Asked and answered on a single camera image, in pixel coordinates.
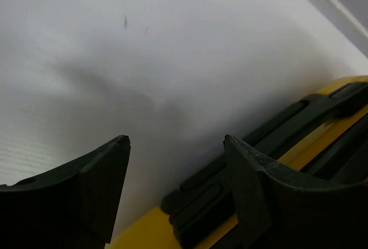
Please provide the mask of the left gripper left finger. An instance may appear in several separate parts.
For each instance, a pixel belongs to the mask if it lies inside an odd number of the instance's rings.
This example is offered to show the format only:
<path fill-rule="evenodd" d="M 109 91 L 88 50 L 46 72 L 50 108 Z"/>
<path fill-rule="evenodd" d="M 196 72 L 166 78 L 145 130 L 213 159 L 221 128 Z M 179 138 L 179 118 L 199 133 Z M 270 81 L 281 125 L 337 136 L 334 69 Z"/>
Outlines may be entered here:
<path fill-rule="evenodd" d="M 131 143 L 119 135 L 86 155 L 1 186 L 2 248 L 104 248 L 112 240 Z"/>

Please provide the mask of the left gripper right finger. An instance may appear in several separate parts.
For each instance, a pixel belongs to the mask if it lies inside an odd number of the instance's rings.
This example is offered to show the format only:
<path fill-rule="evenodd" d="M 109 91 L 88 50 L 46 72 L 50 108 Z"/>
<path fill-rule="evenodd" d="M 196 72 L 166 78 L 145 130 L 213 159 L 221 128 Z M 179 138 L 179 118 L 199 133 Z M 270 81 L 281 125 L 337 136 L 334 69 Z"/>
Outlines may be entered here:
<path fill-rule="evenodd" d="M 226 136 L 224 149 L 244 248 L 366 248 L 367 183 L 295 171 Z"/>

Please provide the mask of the yellow hard-shell suitcase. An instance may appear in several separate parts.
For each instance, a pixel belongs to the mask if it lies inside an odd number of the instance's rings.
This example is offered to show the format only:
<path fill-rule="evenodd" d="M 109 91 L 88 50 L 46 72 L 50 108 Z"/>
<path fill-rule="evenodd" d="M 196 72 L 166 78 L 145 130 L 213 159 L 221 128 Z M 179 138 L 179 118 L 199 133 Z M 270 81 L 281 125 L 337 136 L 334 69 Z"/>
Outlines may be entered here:
<path fill-rule="evenodd" d="M 367 77 L 333 81 L 240 139 L 289 168 L 367 183 Z M 134 222 L 113 248 L 244 248 L 224 153 Z"/>

